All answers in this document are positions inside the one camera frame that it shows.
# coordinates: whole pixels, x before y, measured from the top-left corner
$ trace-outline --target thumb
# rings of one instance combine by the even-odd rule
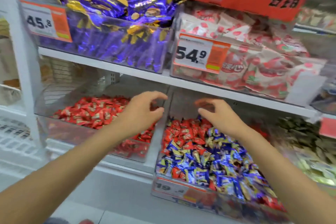
[[[150,114],[151,114],[152,118],[157,121],[157,120],[161,119],[164,111],[165,111],[165,109],[163,107],[159,107],[155,111],[150,112]]]
[[[205,110],[203,108],[198,109],[198,113],[203,116],[205,119],[213,123],[213,120],[215,119],[215,113],[209,112],[208,110]]]

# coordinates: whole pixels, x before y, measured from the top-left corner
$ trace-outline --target price number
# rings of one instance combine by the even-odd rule
[[[155,191],[163,192],[169,194],[173,197],[183,197],[183,195],[187,192],[188,187],[182,184],[177,184],[173,182],[168,182],[163,179],[158,179],[155,184]]]
[[[49,8],[24,2],[22,7],[28,28],[32,33],[54,38],[58,37]]]
[[[181,66],[207,70],[206,66],[212,49],[212,42],[196,39],[180,39],[174,62]]]
[[[187,48],[183,46],[178,46],[176,51],[176,58],[177,59],[190,59],[191,62],[198,63],[201,59],[204,59],[207,56],[206,51],[199,51],[197,49],[193,49],[191,52],[186,54]]]

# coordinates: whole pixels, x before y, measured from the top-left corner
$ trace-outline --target person's left hand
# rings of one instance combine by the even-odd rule
[[[133,97],[111,125],[117,125],[124,130],[128,138],[148,129],[162,117],[165,110],[159,107],[150,111],[151,103],[158,98],[168,99],[166,94],[159,91],[146,91]]]

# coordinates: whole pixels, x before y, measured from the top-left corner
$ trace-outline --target person's right hand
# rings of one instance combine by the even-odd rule
[[[234,139],[240,139],[243,137],[243,133],[250,129],[228,103],[222,99],[202,98],[197,100],[195,104],[201,107],[198,109],[201,116],[210,121],[220,132]],[[214,112],[210,112],[205,108],[214,109]]]

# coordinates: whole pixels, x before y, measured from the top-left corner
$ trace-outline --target white tile floor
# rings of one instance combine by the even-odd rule
[[[18,180],[19,179],[17,178],[0,173],[0,191],[6,189]],[[63,218],[70,224],[78,224],[85,219],[93,221],[94,224],[153,224],[118,213],[103,211],[87,205],[78,204],[72,201],[63,202],[52,214],[52,217]]]

